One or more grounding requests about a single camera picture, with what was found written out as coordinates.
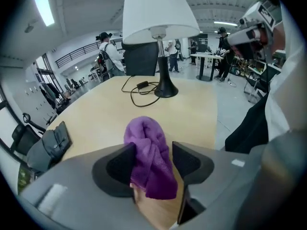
purple cloth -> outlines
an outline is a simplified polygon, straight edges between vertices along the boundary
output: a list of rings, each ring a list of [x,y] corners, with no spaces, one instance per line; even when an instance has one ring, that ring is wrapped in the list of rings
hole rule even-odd
[[[130,142],[136,145],[136,162],[131,182],[145,191],[146,197],[176,198],[178,185],[160,125],[146,116],[131,120],[124,135],[124,143]]]

white lamp shade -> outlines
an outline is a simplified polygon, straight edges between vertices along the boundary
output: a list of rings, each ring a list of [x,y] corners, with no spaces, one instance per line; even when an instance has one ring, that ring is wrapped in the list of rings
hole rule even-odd
[[[123,43],[156,42],[149,29],[166,27],[163,40],[195,36],[200,33],[186,0],[125,0]]]

black cap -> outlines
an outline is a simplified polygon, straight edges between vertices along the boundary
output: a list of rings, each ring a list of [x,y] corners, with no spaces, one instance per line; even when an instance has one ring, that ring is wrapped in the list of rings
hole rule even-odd
[[[221,33],[225,33],[225,32],[226,32],[225,27],[220,27],[220,29],[219,29],[219,31],[217,33],[221,34]]]
[[[106,38],[111,37],[111,36],[112,36],[112,34],[110,35],[110,34],[108,34],[106,32],[103,32],[103,33],[100,34],[100,40],[103,41]]]

gray floor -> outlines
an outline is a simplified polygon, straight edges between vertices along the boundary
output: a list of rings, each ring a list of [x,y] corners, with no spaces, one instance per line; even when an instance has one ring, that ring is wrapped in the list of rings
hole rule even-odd
[[[179,61],[178,67],[180,73],[171,72],[171,78],[196,79],[199,75],[200,67],[189,64],[190,59]],[[211,68],[204,70],[204,75],[210,76]],[[220,150],[224,146],[225,139],[241,124],[247,111],[253,104],[247,101],[247,95],[243,89],[246,80],[242,77],[228,75],[236,87],[230,86],[227,81],[220,83],[213,79],[211,82],[203,82],[203,84],[211,84],[214,86],[217,95],[217,129],[215,135],[215,149]],[[82,95],[96,87],[99,82],[91,81],[77,89],[71,96],[70,104],[80,98]]]

fluorescent light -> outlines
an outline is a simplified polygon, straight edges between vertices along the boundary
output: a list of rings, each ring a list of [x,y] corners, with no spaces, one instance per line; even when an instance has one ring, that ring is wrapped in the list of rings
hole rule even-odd
[[[35,0],[37,9],[46,26],[54,24],[48,0]]]
[[[224,24],[224,25],[238,26],[237,24],[234,24],[234,23],[221,22],[221,21],[215,21],[214,24]]]

